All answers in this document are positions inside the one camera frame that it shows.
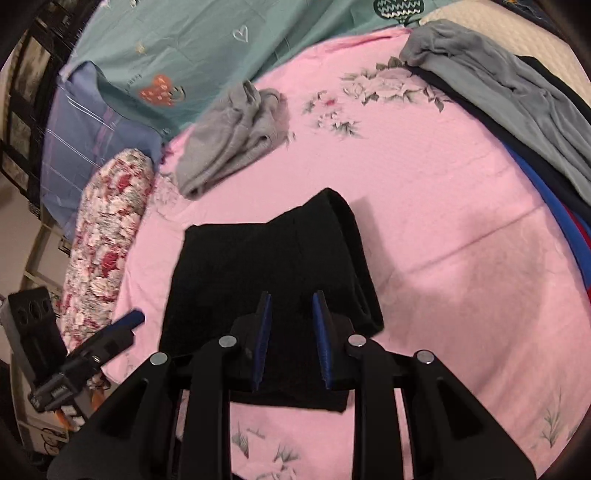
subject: green blanket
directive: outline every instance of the green blanket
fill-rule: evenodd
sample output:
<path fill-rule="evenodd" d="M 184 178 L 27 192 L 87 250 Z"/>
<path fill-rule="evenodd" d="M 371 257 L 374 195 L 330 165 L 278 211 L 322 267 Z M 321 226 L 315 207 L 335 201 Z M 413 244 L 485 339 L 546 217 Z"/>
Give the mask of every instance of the green blanket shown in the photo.
<path fill-rule="evenodd" d="M 337 35 L 412 24 L 453 0 L 103 0 L 62 70 L 86 61 L 120 115 L 170 139 L 224 89 Z"/>

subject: gray garment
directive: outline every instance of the gray garment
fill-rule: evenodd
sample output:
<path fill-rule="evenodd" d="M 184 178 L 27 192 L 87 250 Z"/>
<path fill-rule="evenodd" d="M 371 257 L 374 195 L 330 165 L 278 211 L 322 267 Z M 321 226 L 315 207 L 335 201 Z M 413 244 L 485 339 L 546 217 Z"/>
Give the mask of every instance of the gray garment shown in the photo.
<path fill-rule="evenodd" d="M 276 116 L 280 94 L 243 82 L 228 90 L 200 117 L 176 170 L 180 193 L 189 199 L 250 165 L 285 138 Z"/>
<path fill-rule="evenodd" d="M 562 172 L 591 205 L 591 126 L 532 67 L 490 38 L 449 20 L 416 28 L 400 59 L 445 80 Z"/>

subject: floral pillow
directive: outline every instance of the floral pillow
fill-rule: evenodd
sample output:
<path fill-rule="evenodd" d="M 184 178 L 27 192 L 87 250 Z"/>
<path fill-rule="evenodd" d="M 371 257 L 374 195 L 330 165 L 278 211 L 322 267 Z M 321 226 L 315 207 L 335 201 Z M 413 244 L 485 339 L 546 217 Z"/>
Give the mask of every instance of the floral pillow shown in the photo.
<path fill-rule="evenodd" d="M 111 323 L 125 258 L 144 214 L 154 173 L 139 150 L 123 150 L 82 192 L 61 304 L 60 331 L 72 351 Z"/>

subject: metal screw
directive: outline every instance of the metal screw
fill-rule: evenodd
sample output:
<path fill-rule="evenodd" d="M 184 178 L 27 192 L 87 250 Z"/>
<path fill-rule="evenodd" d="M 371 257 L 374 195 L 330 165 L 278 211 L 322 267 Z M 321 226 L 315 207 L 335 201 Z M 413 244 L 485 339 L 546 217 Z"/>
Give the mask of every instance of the metal screw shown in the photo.
<path fill-rule="evenodd" d="M 231 346 L 236 345 L 238 343 L 238 340 L 236 340 L 236 337 L 232 335 L 224 335 L 217 342 L 220 344 L 221 347 L 230 348 Z"/>
<path fill-rule="evenodd" d="M 353 346 L 363 346 L 367 343 L 367 338 L 363 335 L 354 334 L 349 337 L 349 344 Z"/>
<path fill-rule="evenodd" d="M 168 355 L 164 352 L 155 353 L 150 357 L 150 363 L 152 365 L 163 365 L 166 363 L 166 360 L 168 360 Z"/>
<path fill-rule="evenodd" d="M 435 355 L 429 350 L 420 350 L 417 352 L 417 360 L 422 364 L 432 364 L 435 360 Z"/>

